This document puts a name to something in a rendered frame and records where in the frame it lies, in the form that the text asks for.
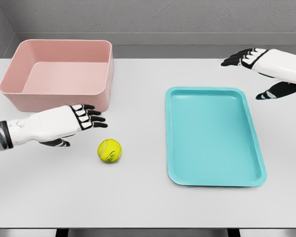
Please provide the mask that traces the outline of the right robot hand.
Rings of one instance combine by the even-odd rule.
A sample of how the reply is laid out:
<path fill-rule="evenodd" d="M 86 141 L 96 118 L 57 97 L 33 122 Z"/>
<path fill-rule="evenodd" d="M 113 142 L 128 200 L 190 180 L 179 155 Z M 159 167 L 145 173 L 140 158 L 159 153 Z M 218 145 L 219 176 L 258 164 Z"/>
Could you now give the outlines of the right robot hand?
<path fill-rule="evenodd" d="M 221 66 L 241 66 L 278 83 L 256 96 L 257 100 L 278 99 L 296 93 L 296 55 L 277 49 L 248 48 L 230 55 Z"/>

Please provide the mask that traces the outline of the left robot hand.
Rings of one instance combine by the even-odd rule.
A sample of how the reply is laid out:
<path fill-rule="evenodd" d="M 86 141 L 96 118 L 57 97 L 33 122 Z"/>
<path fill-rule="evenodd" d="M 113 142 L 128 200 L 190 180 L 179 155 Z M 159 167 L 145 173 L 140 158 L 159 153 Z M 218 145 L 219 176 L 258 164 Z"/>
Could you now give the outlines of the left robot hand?
<path fill-rule="evenodd" d="M 92 105 L 61 106 L 34 115 L 35 140 L 51 147 L 69 147 L 66 137 L 91 128 L 107 128 L 106 119 Z"/>

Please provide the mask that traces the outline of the pink plastic basket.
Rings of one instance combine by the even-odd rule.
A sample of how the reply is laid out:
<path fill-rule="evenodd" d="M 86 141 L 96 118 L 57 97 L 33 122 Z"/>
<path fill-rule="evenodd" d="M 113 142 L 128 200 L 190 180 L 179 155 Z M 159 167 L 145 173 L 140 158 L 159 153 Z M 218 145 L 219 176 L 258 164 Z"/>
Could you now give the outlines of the pink plastic basket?
<path fill-rule="evenodd" d="M 77 104 L 104 112 L 113 72 L 109 41 L 28 39 L 17 47 L 0 92 L 22 112 Z"/>

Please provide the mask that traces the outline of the yellow tennis ball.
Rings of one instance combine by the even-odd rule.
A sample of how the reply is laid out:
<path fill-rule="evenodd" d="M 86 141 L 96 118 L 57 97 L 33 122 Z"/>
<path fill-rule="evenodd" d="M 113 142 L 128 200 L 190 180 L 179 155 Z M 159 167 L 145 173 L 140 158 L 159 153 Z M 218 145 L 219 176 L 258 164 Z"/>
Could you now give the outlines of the yellow tennis ball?
<path fill-rule="evenodd" d="M 98 157 L 106 163 L 113 163 L 120 159 L 122 155 L 121 144 L 114 139 L 105 139 L 98 146 Z"/>

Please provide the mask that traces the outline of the blue plastic tray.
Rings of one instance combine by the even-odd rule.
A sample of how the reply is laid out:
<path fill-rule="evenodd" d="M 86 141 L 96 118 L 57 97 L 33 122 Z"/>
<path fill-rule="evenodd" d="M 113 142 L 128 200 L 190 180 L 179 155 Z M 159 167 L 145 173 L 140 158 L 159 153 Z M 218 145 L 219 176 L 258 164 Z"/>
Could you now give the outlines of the blue plastic tray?
<path fill-rule="evenodd" d="M 184 186 L 258 187 L 267 179 L 245 94 L 172 87 L 165 95 L 167 173 Z"/>

